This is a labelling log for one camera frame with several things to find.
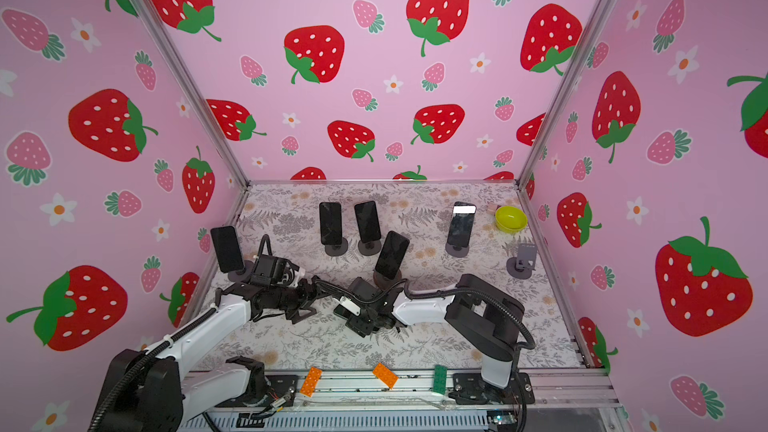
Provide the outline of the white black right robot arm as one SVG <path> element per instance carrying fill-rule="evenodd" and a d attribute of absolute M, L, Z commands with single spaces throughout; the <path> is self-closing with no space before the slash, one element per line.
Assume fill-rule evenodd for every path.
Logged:
<path fill-rule="evenodd" d="M 481 278 L 462 275 L 448 288 L 415 290 L 401 279 L 385 290 L 357 278 L 349 288 L 331 293 L 338 301 L 334 313 L 361 337 L 383 329 L 418 324 L 453 328 L 481 354 L 479 377 L 471 385 L 454 383 L 451 397 L 462 405 L 528 405 L 526 382 L 519 371 L 524 350 L 536 348 L 524 325 L 521 302 Z"/>

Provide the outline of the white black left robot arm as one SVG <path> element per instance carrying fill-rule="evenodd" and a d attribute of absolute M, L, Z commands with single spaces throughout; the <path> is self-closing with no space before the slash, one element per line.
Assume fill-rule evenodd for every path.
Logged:
<path fill-rule="evenodd" d="M 238 356 L 202 375 L 189 373 L 230 333 L 265 319 L 267 308 L 293 324 L 311 317 L 316 296 L 306 280 L 296 288 L 239 283 L 217 290 L 213 303 L 177 332 L 112 359 L 89 430 L 176 431 L 231 399 L 272 406 L 277 399 L 255 359 Z"/>

